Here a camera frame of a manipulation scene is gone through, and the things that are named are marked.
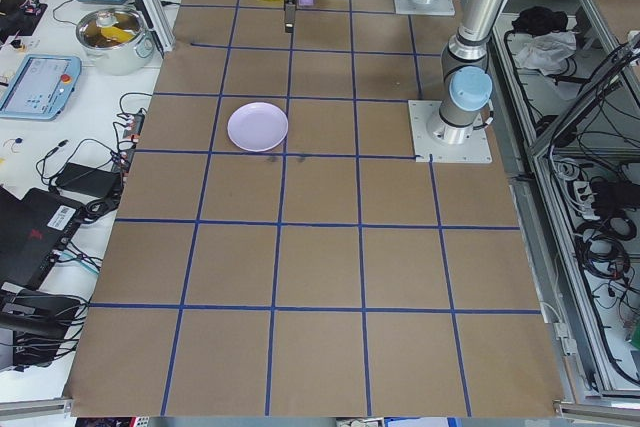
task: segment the label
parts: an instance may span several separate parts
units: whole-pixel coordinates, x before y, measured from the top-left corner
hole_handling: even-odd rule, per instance
[[[56,210],[56,213],[53,214],[51,220],[47,224],[47,227],[56,230],[64,230],[67,224],[76,213],[76,209],[72,209],[71,207],[67,207],[66,205],[61,205]]]

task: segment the laptop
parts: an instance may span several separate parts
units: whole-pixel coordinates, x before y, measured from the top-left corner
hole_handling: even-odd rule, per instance
[[[82,217],[81,202],[35,188],[20,200],[0,187],[0,284],[40,287]]]

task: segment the black bag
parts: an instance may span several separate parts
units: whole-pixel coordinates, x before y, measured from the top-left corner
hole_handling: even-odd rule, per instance
[[[553,12],[546,7],[531,7],[520,12],[511,22],[516,32],[526,32],[534,37],[551,32],[565,32],[569,19],[564,12]]]

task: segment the screen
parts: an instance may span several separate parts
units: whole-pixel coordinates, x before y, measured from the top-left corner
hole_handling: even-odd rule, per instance
[[[42,114],[47,112],[50,101],[65,73],[68,60],[29,59],[18,81],[9,92],[4,104],[5,112]]]

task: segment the white desk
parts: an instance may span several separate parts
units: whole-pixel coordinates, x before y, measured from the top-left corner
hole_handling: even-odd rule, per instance
[[[115,147],[115,134],[111,123],[119,112],[118,100],[126,92],[152,93],[160,71],[161,56],[146,67],[127,76],[111,76],[97,70],[84,54],[75,37],[75,27],[59,23],[53,18],[53,10],[65,0],[42,0],[49,4],[34,35],[24,39],[33,46],[26,53],[76,55],[82,59],[83,70],[75,92],[65,110],[53,121],[33,122],[22,120],[0,120],[0,184],[18,197],[30,188],[43,188],[35,170],[35,163],[60,141],[68,144],[47,161],[47,172],[55,172],[85,138],[95,138]],[[100,5],[69,3],[56,12],[60,19],[77,22],[84,15],[99,10]],[[177,7],[166,8],[171,23],[177,15]],[[0,50],[0,74],[15,72],[24,58],[10,46]],[[150,98],[129,96],[124,101],[125,110],[136,112],[147,107]],[[20,137],[23,142],[12,152],[7,140]],[[100,165],[108,156],[106,150],[97,144],[84,145],[74,157],[75,162],[85,165]],[[87,197],[68,194],[79,200]],[[89,255],[102,257],[107,246],[113,219],[112,213],[93,225],[83,226],[74,237],[74,242]],[[56,266],[49,274],[40,290],[56,294],[74,294],[89,298],[93,292],[96,276],[80,265],[64,264]],[[30,367],[25,372],[0,373],[0,402],[40,400],[59,397],[66,382],[73,354],[55,361],[50,367]]]

